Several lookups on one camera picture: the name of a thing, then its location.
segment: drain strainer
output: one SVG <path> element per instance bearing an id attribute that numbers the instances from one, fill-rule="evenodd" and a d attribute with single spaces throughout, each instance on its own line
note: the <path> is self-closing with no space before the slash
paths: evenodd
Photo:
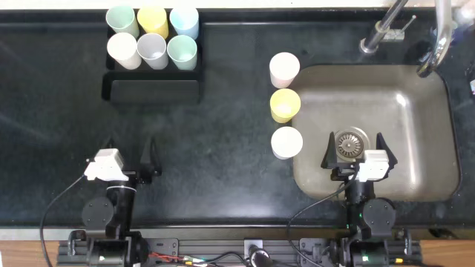
<path id="1" fill-rule="evenodd" d="M 352 161 L 358 158 L 365 149 L 370 149 L 367 135 L 359 128 L 350 127 L 335 135 L 338 157 Z"/>

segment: stainless steel sink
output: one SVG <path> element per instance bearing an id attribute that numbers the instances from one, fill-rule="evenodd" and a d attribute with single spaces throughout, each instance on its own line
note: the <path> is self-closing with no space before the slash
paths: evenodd
<path id="1" fill-rule="evenodd" d="M 294 178 L 306 194 L 320 199 L 339 186 L 330 180 L 331 170 L 320 167 L 331 131 L 350 132 L 340 135 L 340 142 L 350 142 L 342 147 L 341 160 L 375 149 L 376 134 L 383 134 L 399 164 L 389 178 L 375 183 L 378 197 L 437 201 L 457 189 L 447 91 L 436 73 L 422 79 L 416 66 L 314 66 L 302 70 L 289 87 L 302 102 L 292 119 L 304 138 L 294 158 Z"/>

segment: white cup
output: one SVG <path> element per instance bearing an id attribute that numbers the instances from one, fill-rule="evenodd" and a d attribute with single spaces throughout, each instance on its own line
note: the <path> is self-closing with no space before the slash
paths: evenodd
<path id="1" fill-rule="evenodd" d="M 170 12 L 170 22 L 179 35 L 198 38 L 200 30 L 198 10 L 193 7 L 177 7 Z"/>
<path id="2" fill-rule="evenodd" d="M 137 42 L 137 52 L 154 70 L 162 70 L 168 65 L 165 39 L 157 33 L 147 33 Z"/>
<path id="3" fill-rule="evenodd" d="M 114 34 L 107 43 L 107 52 L 128 70 L 134 70 L 142 63 L 137 52 L 137 40 L 130 33 Z"/>
<path id="4" fill-rule="evenodd" d="M 300 152 L 304 140 L 297 129 L 285 126 L 274 132 L 270 144 L 272 152 L 278 159 L 289 159 Z"/>
<path id="5" fill-rule="evenodd" d="M 270 81 L 277 88 L 288 88 L 300 71 L 300 62 L 291 53 L 273 56 L 269 63 Z"/>
<path id="6" fill-rule="evenodd" d="M 135 39 L 139 37 L 139 25 L 132 7 L 112 7 L 105 14 L 105 20 L 116 33 L 130 33 Z"/>
<path id="7" fill-rule="evenodd" d="M 181 70 L 194 70 L 197 63 L 198 47 L 192 37 L 175 36 L 167 47 L 168 55 Z"/>

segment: chrome faucet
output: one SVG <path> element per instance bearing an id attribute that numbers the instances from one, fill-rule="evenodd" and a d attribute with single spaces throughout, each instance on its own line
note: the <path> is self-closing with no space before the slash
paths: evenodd
<path id="1" fill-rule="evenodd" d="M 363 53 L 375 53 L 379 43 L 390 30 L 390 25 L 408 0 L 397 0 L 387 11 L 384 18 L 376 22 L 368 38 L 360 41 Z M 452 40 L 452 7 L 451 0 L 435 0 L 437 17 L 437 39 L 431 52 L 425 55 L 423 63 L 417 68 L 417 75 L 422 78 L 429 76 L 444 59 Z"/>

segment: black countertop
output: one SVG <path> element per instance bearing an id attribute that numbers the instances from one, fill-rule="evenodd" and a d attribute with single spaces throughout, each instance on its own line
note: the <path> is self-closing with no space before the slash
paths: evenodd
<path id="1" fill-rule="evenodd" d="M 382 44 L 376 55 L 364 57 L 358 42 L 383 10 L 293 11 L 202 10 L 203 99 L 169 107 L 101 99 L 105 11 L 3 12 L 0 225 L 38 225 L 46 205 L 82 174 L 85 159 L 109 136 L 128 162 L 137 161 L 147 137 L 158 142 L 164 172 L 138 188 L 134 227 L 283 225 L 315 200 L 295 184 L 292 161 L 276 159 L 270 148 L 280 126 L 269 114 L 272 56 L 294 53 L 302 68 L 415 65 L 420 51 L 414 48 L 430 40 L 434 24 L 432 10 L 418 10 L 404 42 Z M 396 23 L 413 13 L 404 11 Z M 449 50 L 438 69 L 453 113 L 459 190 L 444 202 L 396 202 L 397 225 L 475 225 L 475 104 L 465 76 L 473 47 L 472 34 Z M 105 183 L 81 182 L 51 209 L 48 225 L 81 225 L 82 206 L 104 193 Z M 337 202 L 324 202 L 297 223 L 344 227 L 344 218 Z"/>

